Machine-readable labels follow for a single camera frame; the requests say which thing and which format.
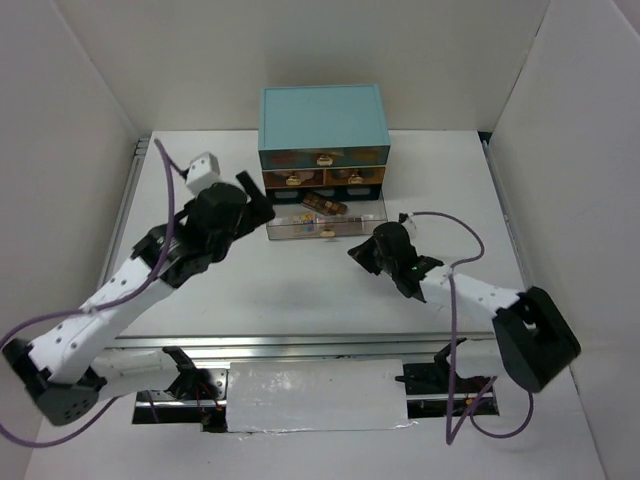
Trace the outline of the colourful square eyeshadow palette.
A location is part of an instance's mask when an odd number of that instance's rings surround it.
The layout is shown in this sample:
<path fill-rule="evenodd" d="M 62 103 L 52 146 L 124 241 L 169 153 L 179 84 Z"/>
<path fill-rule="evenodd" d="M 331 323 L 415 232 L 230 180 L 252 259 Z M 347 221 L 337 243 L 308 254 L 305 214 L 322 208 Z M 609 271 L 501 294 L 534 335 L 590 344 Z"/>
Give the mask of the colourful square eyeshadow palette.
<path fill-rule="evenodd" d="M 295 235 L 311 235 L 316 232 L 317 216 L 314 213 L 304 213 L 292 216 Z"/>

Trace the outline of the brown eyeshadow palette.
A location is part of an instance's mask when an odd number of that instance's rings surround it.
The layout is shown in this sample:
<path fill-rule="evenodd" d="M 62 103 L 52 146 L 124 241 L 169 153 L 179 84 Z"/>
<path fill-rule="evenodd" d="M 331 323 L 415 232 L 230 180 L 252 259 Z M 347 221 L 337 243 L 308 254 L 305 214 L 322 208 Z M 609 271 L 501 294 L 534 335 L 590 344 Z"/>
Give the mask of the brown eyeshadow palette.
<path fill-rule="evenodd" d="M 344 215 L 348 211 L 346 204 L 315 192 L 308 192 L 302 200 L 302 205 L 324 216 Z"/>

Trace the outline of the pink eyeshadow palette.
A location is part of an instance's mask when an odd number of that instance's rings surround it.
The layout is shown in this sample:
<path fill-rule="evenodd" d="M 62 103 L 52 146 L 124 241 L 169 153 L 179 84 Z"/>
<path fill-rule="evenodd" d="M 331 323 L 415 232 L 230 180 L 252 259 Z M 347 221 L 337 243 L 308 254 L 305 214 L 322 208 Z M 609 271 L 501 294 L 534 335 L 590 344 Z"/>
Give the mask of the pink eyeshadow palette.
<path fill-rule="evenodd" d="M 375 217 L 373 215 L 347 215 L 347 216 L 318 216 L 317 223 L 318 224 L 343 224 L 343 223 L 366 223 L 368 221 L 373 221 Z"/>

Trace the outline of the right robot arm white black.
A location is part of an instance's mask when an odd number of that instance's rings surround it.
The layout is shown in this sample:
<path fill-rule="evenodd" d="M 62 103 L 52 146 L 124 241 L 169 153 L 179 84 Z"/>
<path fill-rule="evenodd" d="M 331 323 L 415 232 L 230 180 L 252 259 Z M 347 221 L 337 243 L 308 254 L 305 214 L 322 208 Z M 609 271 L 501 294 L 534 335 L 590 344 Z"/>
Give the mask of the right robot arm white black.
<path fill-rule="evenodd" d="M 446 391 L 459 390 L 469 378 L 506 375 L 536 394 L 582 352 L 545 290 L 501 288 L 458 273 L 439 259 L 418 254 L 399 222 L 376 227 L 348 255 L 368 273 L 388 275 L 404 297 L 449 307 L 493 330 L 489 340 L 472 340 L 451 328 L 456 339 L 434 357 L 436 382 Z"/>

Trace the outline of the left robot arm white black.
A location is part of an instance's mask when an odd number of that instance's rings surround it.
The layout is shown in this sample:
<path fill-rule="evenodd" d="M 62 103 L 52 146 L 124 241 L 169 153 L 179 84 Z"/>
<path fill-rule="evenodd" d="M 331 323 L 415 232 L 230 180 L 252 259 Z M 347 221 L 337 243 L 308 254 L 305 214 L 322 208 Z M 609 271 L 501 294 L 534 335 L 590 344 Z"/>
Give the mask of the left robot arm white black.
<path fill-rule="evenodd" d="M 152 228 L 120 269 L 78 310 L 33 339 L 11 339 L 2 353 L 35 406 L 54 426 L 68 425 L 110 397 L 164 390 L 182 399 L 208 380 L 179 347 L 139 353 L 110 343 L 153 305 L 226 257 L 231 245 L 275 216 L 247 172 L 216 182 Z"/>

